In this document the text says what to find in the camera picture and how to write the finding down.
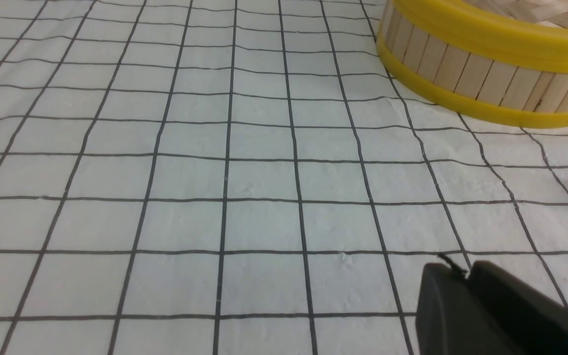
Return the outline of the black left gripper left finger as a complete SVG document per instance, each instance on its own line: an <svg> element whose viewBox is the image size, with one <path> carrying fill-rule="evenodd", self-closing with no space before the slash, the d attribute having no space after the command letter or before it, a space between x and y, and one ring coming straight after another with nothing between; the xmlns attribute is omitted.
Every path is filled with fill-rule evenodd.
<svg viewBox="0 0 568 355"><path fill-rule="evenodd" d="M523 355L469 291L442 263L424 265L416 312L422 355Z"/></svg>

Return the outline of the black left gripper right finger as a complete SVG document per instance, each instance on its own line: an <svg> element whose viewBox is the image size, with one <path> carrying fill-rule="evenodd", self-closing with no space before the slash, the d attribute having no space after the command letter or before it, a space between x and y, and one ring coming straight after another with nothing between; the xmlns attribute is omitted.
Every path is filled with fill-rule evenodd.
<svg viewBox="0 0 568 355"><path fill-rule="evenodd" d="M568 309L490 261L476 261L467 284L525 355L568 355Z"/></svg>

